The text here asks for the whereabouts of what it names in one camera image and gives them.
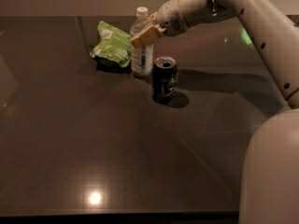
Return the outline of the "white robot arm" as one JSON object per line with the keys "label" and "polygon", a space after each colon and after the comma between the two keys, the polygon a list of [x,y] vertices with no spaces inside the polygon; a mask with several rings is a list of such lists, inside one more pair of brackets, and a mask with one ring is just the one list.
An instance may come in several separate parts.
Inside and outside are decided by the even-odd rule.
{"label": "white robot arm", "polygon": [[137,48],[201,23],[238,18],[278,89],[262,81],[184,70],[180,86],[204,91],[243,88],[265,115],[250,138],[240,186],[239,224],[299,224],[299,28],[269,0],[170,0],[149,16],[131,41]]}

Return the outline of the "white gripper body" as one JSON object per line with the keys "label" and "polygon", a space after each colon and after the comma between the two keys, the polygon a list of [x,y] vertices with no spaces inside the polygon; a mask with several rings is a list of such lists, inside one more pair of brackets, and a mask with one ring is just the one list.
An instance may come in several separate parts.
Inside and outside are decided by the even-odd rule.
{"label": "white gripper body", "polygon": [[157,11],[156,21],[165,36],[177,36],[191,27],[211,21],[215,15],[213,0],[169,0]]}

